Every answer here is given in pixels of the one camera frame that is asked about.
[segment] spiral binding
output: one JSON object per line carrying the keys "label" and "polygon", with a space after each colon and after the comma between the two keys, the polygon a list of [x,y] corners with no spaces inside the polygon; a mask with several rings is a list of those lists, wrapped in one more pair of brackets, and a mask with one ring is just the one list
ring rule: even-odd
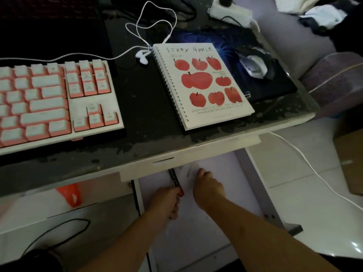
{"label": "spiral binding", "polygon": [[181,112],[181,111],[180,111],[180,109],[179,109],[178,100],[179,100],[179,104],[180,104],[180,106],[181,106],[181,108],[182,108],[182,109],[184,109],[184,108],[182,107],[182,106],[183,106],[183,104],[181,103],[180,99],[175,99],[175,96],[174,96],[174,94],[173,94],[172,90],[174,90],[174,91],[175,91],[175,94],[176,94],[176,95],[178,95],[178,92],[177,92],[177,91],[176,91],[176,89],[175,89],[174,83],[173,83],[173,81],[172,81],[172,79],[171,79],[171,76],[169,75],[169,71],[168,71],[168,69],[166,68],[165,61],[164,61],[163,57],[160,55],[159,49],[158,49],[156,46],[154,46],[154,47],[152,48],[152,51],[153,51],[153,54],[154,54],[155,60],[156,60],[156,62],[157,62],[157,65],[158,65],[158,67],[159,67],[159,70],[160,70],[160,72],[161,72],[161,74],[162,74],[162,76],[163,76],[164,82],[165,82],[166,86],[168,87],[168,91],[169,91],[169,94],[170,94],[171,100],[172,100],[172,101],[173,101],[173,103],[174,103],[174,107],[175,107],[176,113],[177,113],[177,115],[178,115],[178,117],[179,117],[180,124],[182,124],[182,125],[183,125],[184,118],[183,118],[183,116],[182,116],[182,112]]}

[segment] spiral notebook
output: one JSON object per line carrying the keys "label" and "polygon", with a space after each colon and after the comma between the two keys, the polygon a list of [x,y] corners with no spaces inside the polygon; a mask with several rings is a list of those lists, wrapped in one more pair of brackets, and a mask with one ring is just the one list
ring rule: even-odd
{"label": "spiral notebook", "polygon": [[154,56],[185,130],[254,113],[212,43],[154,44]]}

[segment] pink keyboard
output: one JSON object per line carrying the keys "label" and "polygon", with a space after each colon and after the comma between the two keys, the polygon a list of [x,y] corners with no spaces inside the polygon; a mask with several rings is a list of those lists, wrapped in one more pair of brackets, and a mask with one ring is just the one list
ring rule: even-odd
{"label": "pink keyboard", "polygon": [[0,155],[122,128],[107,61],[0,67]]}

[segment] cardboard box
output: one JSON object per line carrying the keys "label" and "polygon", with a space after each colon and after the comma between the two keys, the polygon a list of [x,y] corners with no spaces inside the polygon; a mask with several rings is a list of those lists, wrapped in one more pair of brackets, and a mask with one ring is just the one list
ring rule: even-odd
{"label": "cardboard box", "polygon": [[334,139],[334,144],[349,191],[363,196],[363,129]]}

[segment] red apple illustration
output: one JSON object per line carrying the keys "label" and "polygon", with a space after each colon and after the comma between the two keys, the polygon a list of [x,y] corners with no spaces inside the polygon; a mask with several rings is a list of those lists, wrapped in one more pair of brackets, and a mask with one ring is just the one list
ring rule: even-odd
{"label": "red apple illustration", "polygon": [[230,80],[229,77],[217,77],[216,78],[216,83],[219,85],[219,86],[229,86],[231,85],[232,81]]}
{"label": "red apple illustration", "polygon": [[177,61],[174,59],[174,62],[174,65],[178,70],[187,71],[189,69],[189,63],[183,59],[178,59]]}
{"label": "red apple illustration", "polygon": [[214,68],[216,71],[220,71],[222,69],[221,63],[218,61],[218,59],[211,57],[207,57],[206,61],[209,65],[211,65],[212,68]]}
{"label": "red apple illustration", "polygon": [[223,92],[211,92],[208,95],[208,100],[211,104],[217,104],[220,106],[224,103],[224,94]]}
{"label": "red apple illustration", "polygon": [[203,71],[199,71],[197,73],[191,74],[183,74],[181,76],[181,82],[187,88],[195,87],[200,90],[205,90],[210,87],[213,82],[213,77],[210,73],[205,73]]}
{"label": "red apple illustration", "polygon": [[192,59],[192,64],[194,66],[194,68],[196,68],[199,71],[204,71],[206,69],[206,67],[208,67],[208,64],[204,61],[201,61],[200,59]]}
{"label": "red apple illustration", "polygon": [[206,98],[200,93],[191,93],[189,99],[193,106],[204,107],[206,105]]}
{"label": "red apple illustration", "polygon": [[225,88],[224,92],[232,103],[242,102],[242,98],[235,87]]}

